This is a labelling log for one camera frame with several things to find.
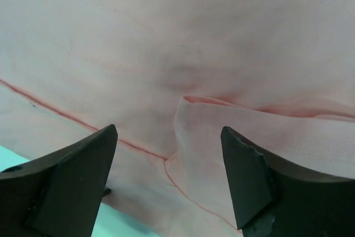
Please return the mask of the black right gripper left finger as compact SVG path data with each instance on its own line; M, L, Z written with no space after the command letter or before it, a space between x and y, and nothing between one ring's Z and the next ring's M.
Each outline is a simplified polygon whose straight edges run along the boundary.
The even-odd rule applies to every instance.
M111 124L1 171L1 236L91 236L117 141Z

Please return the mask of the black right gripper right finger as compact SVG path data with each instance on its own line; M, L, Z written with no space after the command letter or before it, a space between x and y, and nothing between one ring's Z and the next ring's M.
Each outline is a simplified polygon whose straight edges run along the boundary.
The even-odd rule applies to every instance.
M244 236L354 235L354 180L297 165L230 127L221 145L237 228Z

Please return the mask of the salmon pink t-shirt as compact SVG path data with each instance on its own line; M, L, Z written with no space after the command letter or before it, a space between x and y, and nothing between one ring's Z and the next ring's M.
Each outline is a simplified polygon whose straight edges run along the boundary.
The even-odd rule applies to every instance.
M1 0L1 146L114 124L106 203L163 236L240 236L220 132L354 177L354 0Z

